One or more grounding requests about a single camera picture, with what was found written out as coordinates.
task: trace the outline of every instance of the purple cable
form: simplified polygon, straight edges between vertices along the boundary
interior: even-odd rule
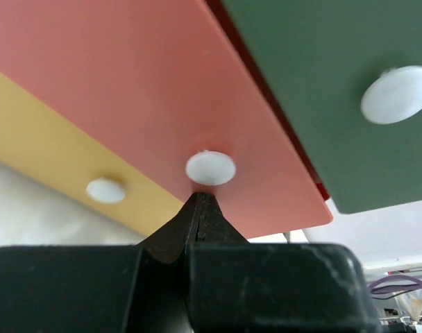
[[[397,287],[398,290],[392,290],[392,291],[387,291],[386,293],[391,293],[391,292],[395,292],[395,291],[413,291],[413,290],[417,290],[417,289],[422,289],[422,280],[420,279],[416,279],[415,277],[412,276],[408,276],[408,275],[403,275],[403,274],[395,274],[395,275],[388,275],[385,276],[375,282],[370,283],[369,285],[369,291],[371,293],[374,293],[373,290],[381,283],[383,282],[387,282],[387,281],[392,281],[392,280],[409,280],[412,281],[416,284],[409,284],[407,286],[400,286]],[[384,290],[386,290],[387,287],[392,287],[392,286],[385,286],[382,289],[379,290],[378,293],[385,293]]]

